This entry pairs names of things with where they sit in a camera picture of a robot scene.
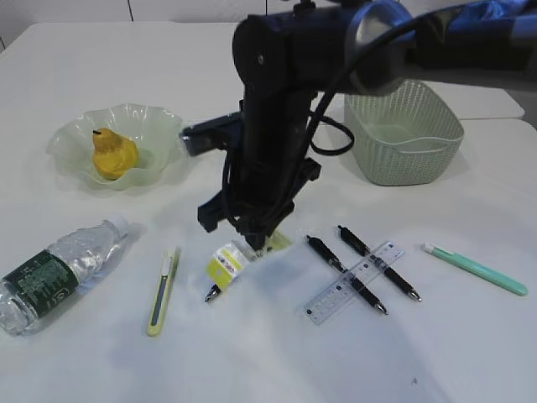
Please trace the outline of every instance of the yellow box cutter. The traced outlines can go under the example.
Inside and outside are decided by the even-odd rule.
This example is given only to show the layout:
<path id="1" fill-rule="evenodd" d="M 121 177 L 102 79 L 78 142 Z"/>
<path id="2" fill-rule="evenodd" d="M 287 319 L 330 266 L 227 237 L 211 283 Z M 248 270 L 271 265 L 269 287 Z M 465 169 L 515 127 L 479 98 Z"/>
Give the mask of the yellow box cutter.
<path id="1" fill-rule="evenodd" d="M 158 336 L 162 331 L 166 307 L 168 306 L 171 286 L 174 284 L 175 272 L 179 266 L 180 249 L 168 250 L 164 253 L 164 261 L 160 270 L 160 281 L 154 295 L 153 309 L 149 315 L 148 335 Z"/>

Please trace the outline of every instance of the pen tip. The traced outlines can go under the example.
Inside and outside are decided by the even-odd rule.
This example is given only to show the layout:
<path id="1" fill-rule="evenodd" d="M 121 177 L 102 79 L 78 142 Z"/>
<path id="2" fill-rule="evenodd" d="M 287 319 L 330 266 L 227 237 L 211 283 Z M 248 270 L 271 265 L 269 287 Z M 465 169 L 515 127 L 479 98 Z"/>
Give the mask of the pen tip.
<path id="1" fill-rule="evenodd" d="M 218 285 L 212 286 L 207 295 L 205 296 L 205 302 L 211 302 L 214 300 L 222 291 Z"/>
<path id="2" fill-rule="evenodd" d="M 418 294 L 415 290 L 409 291 L 409 297 L 412 298 L 414 301 L 421 302 L 420 294 Z"/>
<path id="3" fill-rule="evenodd" d="M 386 309 L 386 306 L 384 306 L 380 302 L 377 302 L 375 304 L 375 308 L 377 308 L 377 310 L 382 312 L 384 315 L 388 315 L 388 310 Z"/>

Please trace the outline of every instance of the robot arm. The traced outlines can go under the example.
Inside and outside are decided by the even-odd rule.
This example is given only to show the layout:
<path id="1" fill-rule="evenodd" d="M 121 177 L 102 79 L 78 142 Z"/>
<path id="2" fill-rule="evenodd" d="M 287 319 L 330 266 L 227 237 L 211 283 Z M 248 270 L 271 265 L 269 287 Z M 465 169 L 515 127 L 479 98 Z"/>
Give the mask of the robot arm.
<path id="1" fill-rule="evenodd" d="M 227 219 L 260 249 L 320 174 L 305 156 L 335 92 L 384 95 L 405 78 L 537 91 L 535 9 L 537 0 L 492 0 L 412 19 L 392 0 L 302 0 L 292 13 L 249 16 L 232 43 L 240 112 L 182 133 L 191 155 L 227 151 L 222 190 L 198 220 L 212 231 Z M 324 99 L 308 124 L 317 92 Z"/>

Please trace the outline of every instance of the green label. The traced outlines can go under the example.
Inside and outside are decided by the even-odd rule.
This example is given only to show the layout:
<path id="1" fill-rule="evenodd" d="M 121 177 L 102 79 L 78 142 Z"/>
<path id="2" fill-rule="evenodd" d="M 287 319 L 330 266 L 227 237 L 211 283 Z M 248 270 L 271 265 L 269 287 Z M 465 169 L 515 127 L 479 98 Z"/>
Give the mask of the green label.
<path id="1" fill-rule="evenodd" d="M 75 275 L 61 260 L 46 250 L 4 277 L 20 298 L 44 316 L 78 286 Z"/>

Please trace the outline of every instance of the yellow pear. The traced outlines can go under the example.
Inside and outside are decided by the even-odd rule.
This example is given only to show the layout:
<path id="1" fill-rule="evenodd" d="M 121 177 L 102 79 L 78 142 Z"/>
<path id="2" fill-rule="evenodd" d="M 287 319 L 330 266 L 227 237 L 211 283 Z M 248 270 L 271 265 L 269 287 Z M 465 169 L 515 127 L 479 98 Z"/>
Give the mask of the yellow pear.
<path id="1" fill-rule="evenodd" d="M 131 140 L 110 130 L 93 130 L 93 164 L 102 177 L 116 180 L 138 163 L 138 147 Z"/>

